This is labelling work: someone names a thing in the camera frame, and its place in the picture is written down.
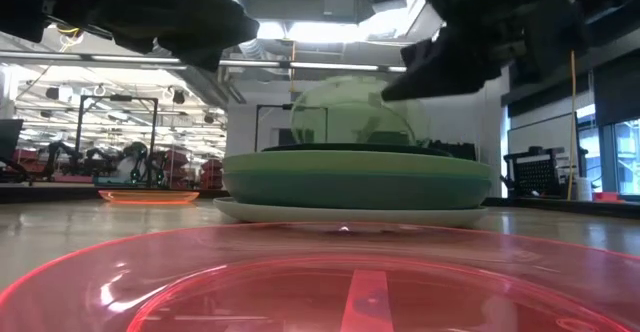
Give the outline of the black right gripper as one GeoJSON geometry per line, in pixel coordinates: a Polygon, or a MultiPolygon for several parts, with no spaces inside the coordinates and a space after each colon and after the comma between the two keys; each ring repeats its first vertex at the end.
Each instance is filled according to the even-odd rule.
{"type": "Polygon", "coordinates": [[[514,64],[538,81],[588,49],[585,0],[427,0],[444,22],[402,48],[406,72],[384,101],[473,94],[514,64]]]}

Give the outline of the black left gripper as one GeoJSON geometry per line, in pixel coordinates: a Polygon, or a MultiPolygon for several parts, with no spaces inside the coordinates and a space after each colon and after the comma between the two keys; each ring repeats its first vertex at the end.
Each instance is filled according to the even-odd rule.
{"type": "Polygon", "coordinates": [[[259,28],[232,0],[53,0],[51,16],[67,32],[91,32],[142,54],[157,45],[209,71],[259,28]]]}

